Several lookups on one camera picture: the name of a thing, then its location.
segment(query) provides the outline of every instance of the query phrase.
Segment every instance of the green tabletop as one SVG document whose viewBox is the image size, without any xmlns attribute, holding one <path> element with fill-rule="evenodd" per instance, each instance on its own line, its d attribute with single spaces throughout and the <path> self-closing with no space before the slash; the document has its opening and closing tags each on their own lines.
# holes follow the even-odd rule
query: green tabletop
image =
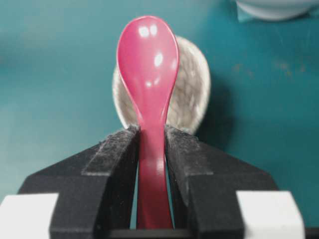
<svg viewBox="0 0 319 239">
<path fill-rule="evenodd" d="M 24 178 L 120 129 L 119 35 L 152 14 L 207 58 L 197 135 L 270 172 L 319 226 L 319 19 L 239 23 L 227 0 L 13 0 L 0 8 L 0 201 Z"/>
</svg>

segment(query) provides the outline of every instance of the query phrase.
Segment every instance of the red spoon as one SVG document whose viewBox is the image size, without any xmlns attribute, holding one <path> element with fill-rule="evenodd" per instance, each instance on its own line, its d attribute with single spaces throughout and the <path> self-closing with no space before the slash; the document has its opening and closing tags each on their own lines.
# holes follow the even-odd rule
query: red spoon
<svg viewBox="0 0 319 239">
<path fill-rule="evenodd" d="M 162 19 L 142 16 L 123 30 L 117 63 L 141 127 L 138 229 L 172 228 L 164 157 L 164 124 L 178 72 L 178 46 Z"/>
</svg>

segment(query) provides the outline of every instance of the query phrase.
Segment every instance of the spoon handle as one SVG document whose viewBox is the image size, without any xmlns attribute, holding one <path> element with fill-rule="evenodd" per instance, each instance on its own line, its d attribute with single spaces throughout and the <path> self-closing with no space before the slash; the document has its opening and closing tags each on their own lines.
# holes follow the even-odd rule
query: spoon handle
<svg viewBox="0 0 319 239">
<path fill-rule="evenodd" d="M 164 124 L 141 125 L 137 228 L 172 228 L 165 177 Z"/>
</svg>

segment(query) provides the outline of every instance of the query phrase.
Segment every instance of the white block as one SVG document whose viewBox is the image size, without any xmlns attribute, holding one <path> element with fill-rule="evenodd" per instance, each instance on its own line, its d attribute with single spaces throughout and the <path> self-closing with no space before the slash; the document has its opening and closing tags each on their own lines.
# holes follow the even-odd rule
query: white block
<svg viewBox="0 0 319 239">
<path fill-rule="evenodd" d="M 0 205 L 0 239 L 50 239 L 57 193 L 6 196 Z"/>
<path fill-rule="evenodd" d="M 304 239 L 302 216 L 287 191 L 237 191 L 245 239 Z"/>
</svg>

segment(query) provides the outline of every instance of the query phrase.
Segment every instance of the bowl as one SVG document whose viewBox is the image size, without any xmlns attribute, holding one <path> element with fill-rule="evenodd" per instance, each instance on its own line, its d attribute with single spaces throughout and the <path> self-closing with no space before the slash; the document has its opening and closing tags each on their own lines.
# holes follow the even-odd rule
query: bowl
<svg viewBox="0 0 319 239">
<path fill-rule="evenodd" d="M 203 120 L 210 96 L 209 67 L 201 51 L 187 39 L 176 36 L 179 70 L 170 99 L 167 124 L 194 134 Z M 113 100 L 124 128 L 137 124 L 132 101 L 117 66 L 113 73 Z"/>
<path fill-rule="evenodd" d="M 237 0 L 243 11 L 260 19 L 287 20 L 308 12 L 319 0 Z"/>
</svg>

